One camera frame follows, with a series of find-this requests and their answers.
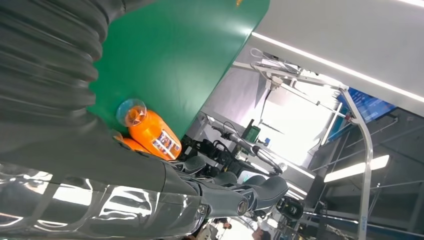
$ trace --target person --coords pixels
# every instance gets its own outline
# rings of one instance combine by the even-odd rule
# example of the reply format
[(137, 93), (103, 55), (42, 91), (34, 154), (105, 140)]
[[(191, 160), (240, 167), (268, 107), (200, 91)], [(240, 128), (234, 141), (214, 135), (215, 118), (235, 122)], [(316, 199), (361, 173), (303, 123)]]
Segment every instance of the person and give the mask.
[(264, 231), (257, 228), (256, 231), (252, 233), (253, 240), (271, 240), (271, 234), (268, 231)]

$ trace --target green mat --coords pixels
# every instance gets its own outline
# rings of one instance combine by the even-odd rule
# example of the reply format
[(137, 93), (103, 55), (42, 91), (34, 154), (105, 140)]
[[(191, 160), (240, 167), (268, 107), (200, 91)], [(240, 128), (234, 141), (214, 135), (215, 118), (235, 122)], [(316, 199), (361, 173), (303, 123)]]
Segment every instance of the green mat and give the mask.
[(95, 64), (89, 108), (111, 128), (119, 104), (138, 98), (178, 137), (230, 68), (270, 0), (158, 0), (113, 22)]

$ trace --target ceiling light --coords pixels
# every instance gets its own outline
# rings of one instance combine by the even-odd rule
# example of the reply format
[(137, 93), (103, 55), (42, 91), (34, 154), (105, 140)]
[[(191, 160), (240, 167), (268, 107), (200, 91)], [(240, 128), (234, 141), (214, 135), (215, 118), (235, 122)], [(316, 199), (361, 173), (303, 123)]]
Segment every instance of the ceiling light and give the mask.
[(423, 0), (398, 0), (398, 1), (424, 8)]
[[(410, 3), (410, 2), (414, 2), (414, 3), (415, 3), (415, 2), (418, 2), (418, 0), (400, 0), (400, 1), (407, 2), (407, 3)], [(319, 57), (319, 56), (315, 56), (315, 55), (313, 55), (313, 54), (311, 54), (311, 53), (309, 53), (309, 52), (306, 52), (306, 51), (303, 51), (303, 50), (297, 49), (297, 48), (295, 48), (295, 47), (292, 47), (292, 46), (287, 45), (287, 44), (285, 44), (285, 43), (282, 43), (282, 42), (276, 41), (276, 40), (274, 40), (274, 39), (272, 39), (272, 38), (266, 37), (266, 36), (261, 35), (261, 34), (258, 34), (258, 33), (256, 33), (256, 32), (252, 32), (252, 36), (254, 36), (254, 37), (258, 38), (258, 39), (262, 39), (262, 40), (264, 40), (264, 41), (266, 41), (266, 42), (269, 42), (269, 43), (271, 43), (271, 44), (277, 45), (277, 46), (279, 46), (279, 47), (281, 47), (281, 48), (284, 48), (284, 49), (289, 50), (289, 51), (291, 51), (291, 52), (294, 52), (294, 53), (296, 53), (296, 54), (299, 54), (299, 55), (302, 55), (302, 56), (304, 56), (304, 57), (307, 57), (307, 58), (309, 58), (309, 59), (312, 59), (312, 60), (315, 60), (315, 61), (317, 61), (317, 62), (320, 62), (320, 63), (322, 63), (322, 64), (324, 64), (324, 65), (327, 65), (327, 66), (329, 66), (329, 67), (331, 67), (331, 68), (334, 68), (334, 69), (340, 70), (340, 71), (342, 71), (342, 72), (345, 72), (345, 73), (350, 74), (350, 75), (352, 75), (352, 76), (355, 76), (355, 77), (357, 77), (357, 78), (360, 78), (360, 79), (362, 79), (362, 80), (365, 80), (365, 81), (367, 81), (367, 82), (369, 82), (369, 83), (372, 83), (372, 84), (378, 85), (378, 86), (383, 87), (383, 88), (385, 88), (385, 89), (388, 89), (388, 90), (394, 91), (394, 92), (396, 92), (396, 93), (398, 93), (398, 94), (404, 95), (404, 96), (406, 96), (406, 97), (409, 97), (409, 98), (412, 98), (412, 99), (415, 99), (415, 100), (417, 100), (417, 101), (420, 101), (420, 102), (424, 103), (424, 97), (422, 97), (422, 96), (418, 96), (418, 95), (416, 95), (416, 94), (414, 94), (414, 93), (412, 93), (412, 92), (409, 92), (409, 91), (403, 90), (403, 89), (401, 89), (401, 88), (398, 88), (398, 87), (396, 87), (396, 86), (390, 85), (390, 84), (385, 83), (385, 82), (383, 82), (383, 81), (377, 80), (377, 79), (375, 79), (375, 78), (372, 78), (372, 77), (370, 77), (370, 76), (367, 76), (367, 75), (365, 75), (365, 74), (362, 74), (362, 73), (360, 73), (360, 72), (357, 72), (357, 71), (355, 71), (355, 70), (352, 70), (352, 69), (347, 68), (347, 67), (345, 67), (345, 66), (339, 65), (339, 64), (337, 64), (337, 63), (334, 63), (334, 62), (332, 62), (332, 61), (326, 60), (326, 59), (321, 58), (321, 57)]]
[(296, 200), (300, 200), (300, 198), (298, 198), (297, 196), (295, 196), (295, 195), (291, 194), (290, 192), (286, 192), (285, 194), (286, 194), (287, 196), (290, 196), (290, 197), (292, 197), (292, 198), (296, 199)]
[(294, 189), (294, 190), (296, 190), (296, 191), (298, 191), (299, 193), (301, 193), (301, 194), (303, 194), (303, 195), (308, 195), (308, 193), (307, 192), (305, 192), (304, 190), (302, 190), (302, 189), (300, 189), (300, 188), (298, 188), (297, 186), (295, 186), (295, 185), (293, 185), (293, 184), (291, 184), (291, 183), (289, 183), (289, 182), (287, 182), (287, 186), (289, 187), (289, 188), (291, 188), (291, 189)]
[(304, 200), (304, 199), (305, 199), (305, 198), (304, 198), (304, 197), (302, 197), (301, 195), (296, 194), (295, 192), (290, 191), (290, 190), (288, 190), (288, 191), (287, 191), (287, 194), (288, 194), (288, 195), (290, 195), (291, 197), (294, 197), (294, 198), (295, 198), (295, 199), (297, 199), (297, 200), (299, 200), (299, 199)]
[[(381, 169), (387, 165), (389, 155), (374, 158), (371, 160), (371, 170)], [(324, 183), (328, 183), (334, 180), (347, 178), (353, 175), (362, 174), (365, 172), (365, 162), (358, 163), (356, 165), (343, 168), (338, 171), (327, 174), (324, 178)]]

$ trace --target monitor screen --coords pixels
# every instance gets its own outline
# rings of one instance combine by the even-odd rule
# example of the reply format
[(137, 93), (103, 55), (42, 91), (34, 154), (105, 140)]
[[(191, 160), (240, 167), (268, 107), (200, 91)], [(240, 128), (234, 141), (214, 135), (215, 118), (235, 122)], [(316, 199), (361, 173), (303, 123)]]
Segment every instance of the monitor screen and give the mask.
[[(369, 123), (372, 120), (375, 120), (396, 108), (396, 106), (393, 104), (368, 95), (364, 92), (358, 91), (354, 88), (349, 88), (348, 92), (352, 97), (356, 107), (358, 108), (361, 116), (365, 120), (365, 123)], [(339, 95), (337, 99), (343, 104), (344, 107), (349, 108), (345, 98), (342, 95)]]

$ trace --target aluminum pole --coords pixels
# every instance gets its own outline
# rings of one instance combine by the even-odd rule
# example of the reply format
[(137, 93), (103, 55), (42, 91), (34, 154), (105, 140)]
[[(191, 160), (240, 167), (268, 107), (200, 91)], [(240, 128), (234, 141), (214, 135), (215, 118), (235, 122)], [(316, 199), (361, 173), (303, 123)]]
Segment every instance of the aluminum pole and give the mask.
[(363, 173), (362, 180), (362, 194), (360, 196), (360, 209), (359, 209), (359, 225), (357, 236), (359, 240), (365, 240), (367, 238), (367, 224), (368, 224), (368, 207), (370, 203), (370, 191), (371, 191), (371, 160), (374, 157), (373, 154), (373, 142), (371, 140), (370, 131), (364, 119), (361, 116), (358, 108), (355, 105), (351, 95), (345, 89), (340, 89), (341, 94), (346, 99), (346, 102), (352, 112), (354, 119), (351, 119), (353, 124), (357, 124), (363, 135), (365, 143), (365, 172)]

